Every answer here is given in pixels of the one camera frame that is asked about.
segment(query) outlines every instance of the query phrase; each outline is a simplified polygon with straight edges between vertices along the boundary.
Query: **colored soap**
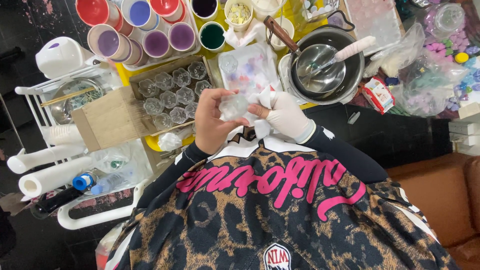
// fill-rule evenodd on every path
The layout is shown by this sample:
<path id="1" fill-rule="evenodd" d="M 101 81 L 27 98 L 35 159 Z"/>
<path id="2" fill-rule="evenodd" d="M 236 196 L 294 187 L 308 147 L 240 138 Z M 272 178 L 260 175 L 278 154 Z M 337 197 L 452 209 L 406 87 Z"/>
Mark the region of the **colored soap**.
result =
<path id="1" fill-rule="evenodd" d="M 170 29 L 170 42 L 178 50 L 187 50 L 195 42 L 195 33 L 184 24 L 173 25 Z"/>
<path id="2" fill-rule="evenodd" d="M 98 37 L 98 49 L 104 56 L 112 56 L 119 48 L 119 36 L 117 32 L 108 30 Z"/>
<path id="3" fill-rule="evenodd" d="M 152 32 L 145 38 L 145 51 L 152 56 L 163 56 L 168 50 L 167 36 L 161 32 Z"/>
<path id="4" fill-rule="evenodd" d="M 134 25 L 144 25 L 150 18 L 150 6 L 147 2 L 138 1 L 130 8 L 130 20 Z"/>
<path id="5" fill-rule="evenodd" d="M 193 12 L 199 17 L 206 18 L 216 10 L 216 0 L 192 0 Z"/>
<path id="6" fill-rule="evenodd" d="M 216 49 L 223 44 L 223 29 L 218 25 L 207 25 L 200 33 L 200 40 L 207 49 Z"/>

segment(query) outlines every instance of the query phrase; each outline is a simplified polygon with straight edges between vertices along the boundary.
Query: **wooden stick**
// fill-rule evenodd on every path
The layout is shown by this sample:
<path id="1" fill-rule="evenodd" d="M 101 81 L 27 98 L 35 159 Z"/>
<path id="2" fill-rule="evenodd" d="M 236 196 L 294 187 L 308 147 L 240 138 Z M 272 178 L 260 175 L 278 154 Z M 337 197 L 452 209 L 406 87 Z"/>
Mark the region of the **wooden stick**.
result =
<path id="1" fill-rule="evenodd" d="M 96 90 L 95 87 L 89 87 L 87 89 L 83 89 L 83 90 L 80 90 L 80 91 L 77 91 L 77 92 L 74 92 L 74 93 L 70 93 L 70 94 L 67 94 L 63 97 L 59 97 L 59 98 L 54 98 L 52 100 L 49 100 L 47 102 L 44 102 L 42 104 L 40 104 L 40 106 L 43 108 L 45 106 L 48 106 L 48 105 L 51 105 L 53 103 L 57 103 L 57 102 L 60 102 L 60 101 L 63 101 L 63 100 L 66 100 L 66 99 L 69 99 L 69 98 L 73 98 L 75 96 L 78 96 L 78 95 L 81 95 L 81 94 L 84 94 L 86 92 L 90 92 L 92 90 Z"/>

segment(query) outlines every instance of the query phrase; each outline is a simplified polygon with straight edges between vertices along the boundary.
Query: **latex glove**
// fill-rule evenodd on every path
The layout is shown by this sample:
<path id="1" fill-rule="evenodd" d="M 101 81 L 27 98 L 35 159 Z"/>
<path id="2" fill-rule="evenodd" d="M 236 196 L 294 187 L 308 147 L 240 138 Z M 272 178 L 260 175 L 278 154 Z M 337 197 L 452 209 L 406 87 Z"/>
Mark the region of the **latex glove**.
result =
<path id="1" fill-rule="evenodd" d="M 222 96 L 238 93 L 223 88 L 205 89 L 200 95 L 197 111 L 195 112 L 195 127 L 197 135 L 195 143 L 197 147 L 210 155 L 215 154 L 227 139 L 227 135 L 236 127 L 248 126 L 248 121 L 241 117 L 232 121 L 220 120 L 218 105 Z"/>
<path id="2" fill-rule="evenodd" d="M 248 112 L 267 120 L 272 127 L 297 143 L 306 143 L 315 132 L 316 124 L 303 114 L 293 97 L 287 92 L 276 92 L 270 103 L 272 110 L 250 104 Z"/>

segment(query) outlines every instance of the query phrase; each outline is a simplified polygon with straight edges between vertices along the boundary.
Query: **yellow tray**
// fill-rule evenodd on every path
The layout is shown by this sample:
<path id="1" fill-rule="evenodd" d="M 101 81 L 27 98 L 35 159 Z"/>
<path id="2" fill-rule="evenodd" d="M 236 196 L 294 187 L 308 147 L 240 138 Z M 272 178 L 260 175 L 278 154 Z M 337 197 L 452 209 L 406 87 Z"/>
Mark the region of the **yellow tray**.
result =
<path id="1" fill-rule="evenodd" d="M 285 3 L 285 5 L 283 6 L 283 15 L 289 19 L 292 23 L 294 23 L 294 20 L 293 20 L 293 9 L 290 5 L 290 1 L 291 0 L 287 0 L 287 2 Z M 204 25 L 204 21 L 200 20 L 197 16 L 195 16 L 195 22 L 197 23 L 197 27 L 198 29 L 200 30 L 200 28 Z M 218 15 L 215 19 L 215 22 L 221 24 L 225 29 L 228 29 L 228 24 L 225 22 L 225 13 L 223 10 L 219 10 L 218 11 Z M 295 32 L 295 35 L 293 37 L 293 40 L 299 40 L 301 39 L 302 37 L 304 37 L 307 33 L 309 33 L 311 30 L 313 30 L 313 28 L 316 28 L 318 26 L 321 26 L 321 25 L 324 25 L 327 23 L 327 20 L 325 19 L 324 21 L 322 22 L 319 22 L 317 25 L 311 25 L 310 27 L 308 27 L 308 29 L 305 29 L 303 30 L 302 32 Z M 226 44 L 225 45 L 225 48 L 223 49 L 223 51 L 229 51 L 229 50 L 233 50 L 233 47 L 230 46 L 229 44 Z M 275 53 L 277 54 L 277 61 L 280 61 L 280 59 L 282 59 L 282 57 L 284 57 L 288 52 L 288 49 L 285 48 L 283 50 L 279 50 L 279 51 L 275 51 Z M 204 55 L 207 59 L 211 59 L 213 57 L 215 57 L 217 54 L 216 53 L 212 53 L 210 52 L 209 50 L 205 49 L 202 47 L 202 49 L 197 53 L 198 55 Z M 158 64 L 158 65 L 153 65 L 153 66 L 150 66 L 150 67 L 147 67 L 147 68 L 144 68 L 144 69 L 140 69 L 140 70 L 137 70 L 137 71 L 129 71 L 127 69 L 125 69 L 123 67 L 122 64 L 116 64 L 116 67 L 117 67 L 117 70 L 119 72 L 119 75 L 120 75 L 120 78 L 122 80 L 122 83 L 124 86 L 129 86 L 130 85 L 130 82 L 129 82 L 129 79 L 130 77 L 132 76 L 135 76 L 137 74 L 140 74 L 142 72 L 145 72 L 145 71 L 149 71 L 149 70 L 152 70 L 156 67 L 159 67 L 161 65 L 164 65 L 166 63 L 161 63 L 161 64 Z M 303 110 L 303 109 L 307 109 L 307 108 L 311 108 L 313 106 L 316 106 L 317 104 L 313 104 L 313 103 L 306 103 L 306 104 L 303 104 L 303 105 L 300 105 L 300 108 Z M 191 136 L 185 140 L 183 140 L 183 145 L 188 145 L 188 144 L 191 144 L 193 142 L 193 140 L 195 139 L 195 137 Z M 155 151 L 161 151 L 160 150 L 160 147 L 158 146 L 158 136 L 146 136 L 145 137 L 145 140 L 147 141 L 147 144 L 150 146 L 150 148 L 152 148 L 153 150 Z"/>

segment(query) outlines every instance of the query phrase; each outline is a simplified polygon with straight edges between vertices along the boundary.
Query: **yellow cap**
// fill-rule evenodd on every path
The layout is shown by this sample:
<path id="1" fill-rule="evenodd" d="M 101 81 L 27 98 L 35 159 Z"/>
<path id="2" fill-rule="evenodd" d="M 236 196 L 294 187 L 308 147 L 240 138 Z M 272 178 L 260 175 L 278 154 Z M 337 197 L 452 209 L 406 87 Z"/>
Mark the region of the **yellow cap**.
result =
<path id="1" fill-rule="evenodd" d="M 455 61 L 459 64 L 465 63 L 468 60 L 468 54 L 461 52 L 455 56 Z"/>

